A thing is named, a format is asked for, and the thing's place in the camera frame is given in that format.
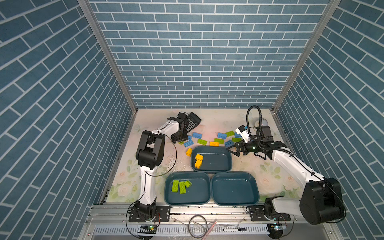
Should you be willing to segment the blue upturned lego brick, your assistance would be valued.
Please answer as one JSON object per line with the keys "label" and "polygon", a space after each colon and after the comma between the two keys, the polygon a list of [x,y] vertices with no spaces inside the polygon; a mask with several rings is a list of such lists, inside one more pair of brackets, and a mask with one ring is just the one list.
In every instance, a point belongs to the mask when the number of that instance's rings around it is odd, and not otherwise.
{"label": "blue upturned lego brick", "polygon": [[187,142],[184,142],[184,146],[187,148],[189,146],[192,146],[194,144],[194,142],[192,140],[190,141],[187,141]]}

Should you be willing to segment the yellow square lego brick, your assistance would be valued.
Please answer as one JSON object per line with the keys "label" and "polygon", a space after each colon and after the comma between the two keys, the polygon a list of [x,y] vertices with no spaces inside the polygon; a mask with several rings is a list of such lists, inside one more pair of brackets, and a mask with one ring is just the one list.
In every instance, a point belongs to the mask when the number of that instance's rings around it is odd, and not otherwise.
{"label": "yellow square lego brick", "polygon": [[195,168],[196,168],[196,169],[200,169],[201,166],[202,166],[202,163],[203,163],[203,161],[196,160],[196,162],[195,162]]}

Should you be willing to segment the small green lego brick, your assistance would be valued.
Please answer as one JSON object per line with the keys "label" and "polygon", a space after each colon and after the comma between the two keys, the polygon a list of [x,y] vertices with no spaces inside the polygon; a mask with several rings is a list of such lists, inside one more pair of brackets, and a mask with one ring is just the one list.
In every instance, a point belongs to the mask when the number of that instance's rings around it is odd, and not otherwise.
{"label": "small green lego brick", "polygon": [[189,188],[190,186],[192,185],[192,183],[190,181],[185,181],[185,186],[186,188]]}

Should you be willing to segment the small yellow lego brick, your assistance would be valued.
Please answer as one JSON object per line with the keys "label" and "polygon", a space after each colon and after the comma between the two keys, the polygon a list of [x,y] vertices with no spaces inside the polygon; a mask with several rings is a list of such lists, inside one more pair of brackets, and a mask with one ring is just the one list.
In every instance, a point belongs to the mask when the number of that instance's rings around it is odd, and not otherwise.
{"label": "small yellow lego brick", "polygon": [[192,152],[193,152],[193,149],[189,148],[189,149],[187,150],[187,152],[186,152],[186,155],[187,155],[188,157],[191,157]]}

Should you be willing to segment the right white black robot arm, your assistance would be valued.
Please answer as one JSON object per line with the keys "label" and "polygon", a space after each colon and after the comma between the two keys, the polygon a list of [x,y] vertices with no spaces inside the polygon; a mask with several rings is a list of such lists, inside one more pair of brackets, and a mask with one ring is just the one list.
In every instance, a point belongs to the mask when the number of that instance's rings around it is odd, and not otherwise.
{"label": "right white black robot arm", "polygon": [[254,153],[263,159],[270,159],[280,165],[303,189],[299,199],[282,196],[267,198],[264,206],[266,217],[288,214],[303,217],[309,224],[339,223],[347,214],[342,199],[340,183],[334,178],[326,178],[296,158],[281,141],[274,141],[270,127],[262,126],[252,135],[244,125],[236,129],[241,140],[234,143],[235,156]]}

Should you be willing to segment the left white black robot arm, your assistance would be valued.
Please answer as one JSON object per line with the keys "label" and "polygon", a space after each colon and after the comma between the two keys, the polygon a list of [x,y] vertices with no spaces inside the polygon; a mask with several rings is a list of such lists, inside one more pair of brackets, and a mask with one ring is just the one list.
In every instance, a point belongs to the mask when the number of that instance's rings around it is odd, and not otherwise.
{"label": "left white black robot arm", "polygon": [[131,214],[134,220],[140,219],[145,222],[152,221],[156,216],[156,178],[157,167],[163,161],[165,154],[166,139],[172,144],[188,139],[186,123],[188,114],[180,112],[176,117],[169,117],[161,127],[142,132],[136,160],[141,171],[141,192],[131,208]]}

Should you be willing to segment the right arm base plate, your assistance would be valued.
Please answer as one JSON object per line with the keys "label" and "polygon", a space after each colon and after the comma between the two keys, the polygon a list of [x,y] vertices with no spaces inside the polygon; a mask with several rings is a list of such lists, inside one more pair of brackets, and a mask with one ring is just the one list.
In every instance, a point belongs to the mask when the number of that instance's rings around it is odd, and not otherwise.
{"label": "right arm base plate", "polygon": [[247,206],[246,212],[250,215],[252,222],[262,222],[262,221],[291,221],[291,216],[288,214],[279,214],[271,210],[270,207],[265,207],[264,205],[253,205]]}

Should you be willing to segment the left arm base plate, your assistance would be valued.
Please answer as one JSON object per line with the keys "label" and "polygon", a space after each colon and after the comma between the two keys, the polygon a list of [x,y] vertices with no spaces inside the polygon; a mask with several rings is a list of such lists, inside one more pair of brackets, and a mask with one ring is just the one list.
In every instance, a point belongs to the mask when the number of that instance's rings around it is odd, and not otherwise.
{"label": "left arm base plate", "polygon": [[128,213],[128,222],[144,223],[144,222],[169,222],[171,207],[156,206],[156,207],[132,207]]}

